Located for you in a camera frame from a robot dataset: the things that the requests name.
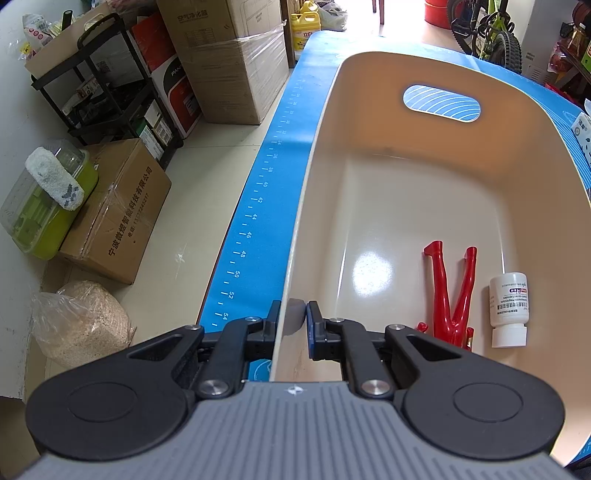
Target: green transparent container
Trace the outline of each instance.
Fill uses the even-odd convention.
[[[80,151],[68,140],[49,141],[42,146],[76,179],[86,201],[99,179],[89,153]],[[23,170],[2,204],[0,223],[23,252],[49,260],[60,249],[81,207],[64,210]]]

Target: red bucket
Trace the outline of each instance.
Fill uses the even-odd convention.
[[[441,7],[425,2],[425,22],[435,25],[439,28],[445,28],[447,30],[452,29],[449,24],[449,20],[447,19],[447,5]]]

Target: white bottle cap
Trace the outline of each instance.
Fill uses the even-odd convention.
[[[492,347],[525,346],[527,327],[523,323],[510,323],[492,329]]]

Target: gray ribbed panel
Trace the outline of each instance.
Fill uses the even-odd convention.
[[[392,405],[344,382],[258,383],[202,402],[165,444],[136,457],[83,463],[46,455],[22,480],[552,480],[546,455],[507,463],[450,456],[419,439]]]

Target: white tissue box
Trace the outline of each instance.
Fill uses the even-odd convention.
[[[587,163],[591,166],[591,118],[581,112],[571,129],[583,149]]]

